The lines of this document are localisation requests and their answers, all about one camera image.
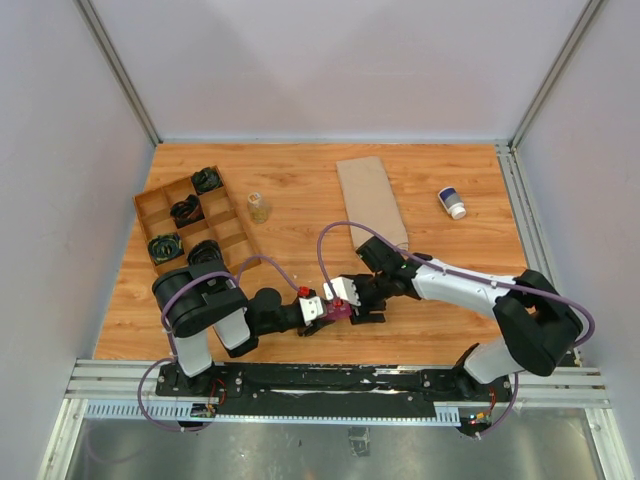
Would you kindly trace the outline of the pink weekly pill organizer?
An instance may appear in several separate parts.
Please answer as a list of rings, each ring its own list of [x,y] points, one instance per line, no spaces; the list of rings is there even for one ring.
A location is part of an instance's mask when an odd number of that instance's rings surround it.
[[[352,314],[351,305],[345,302],[341,302],[340,304],[328,302],[325,304],[325,307],[325,320],[336,321],[341,319],[348,319]]]

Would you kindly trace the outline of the white capped pill bottle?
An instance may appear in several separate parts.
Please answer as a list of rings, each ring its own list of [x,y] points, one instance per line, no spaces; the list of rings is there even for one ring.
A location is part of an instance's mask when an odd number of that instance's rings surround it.
[[[452,219],[459,220],[466,216],[465,204],[454,187],[443,188],[438,192],[437,196],[441,205]]]

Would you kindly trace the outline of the clear bottle yellow capsules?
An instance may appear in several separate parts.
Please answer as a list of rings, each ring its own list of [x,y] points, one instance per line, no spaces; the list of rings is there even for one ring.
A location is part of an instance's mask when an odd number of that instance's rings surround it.
[[[250,219],[256,224],[265,223],[270,215],[270,206],[259,192],[252,192],[247,197],[247,208]]]

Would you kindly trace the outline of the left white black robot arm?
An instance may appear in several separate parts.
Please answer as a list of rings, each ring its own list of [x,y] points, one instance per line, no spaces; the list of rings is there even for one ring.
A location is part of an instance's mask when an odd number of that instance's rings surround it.
[[[219,260],[172,270],[151,287],[179,365],[179,383],[190,394],[207,393],[214,383],[208,331],[237,358],[255,349],[259,338],[295,330],[309,336],[335,322],[328,304],[313,290],[285,304],[273,288],[249,298]]]

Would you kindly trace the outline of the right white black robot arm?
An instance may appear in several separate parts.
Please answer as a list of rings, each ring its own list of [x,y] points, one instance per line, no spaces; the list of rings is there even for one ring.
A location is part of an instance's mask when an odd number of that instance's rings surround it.
[[[481,274],[426,254],[403,255],[377,237],[356,253],[369,271],[351,278],[359,302],[354,322],[383,319],[387,301],[400,296],[452,304],[496,321],[499,338],[470,346],[445,378],[444,388],[463,399],[477,399],[511,374],[550,376],[583,332],[573,307],[537,271]]]

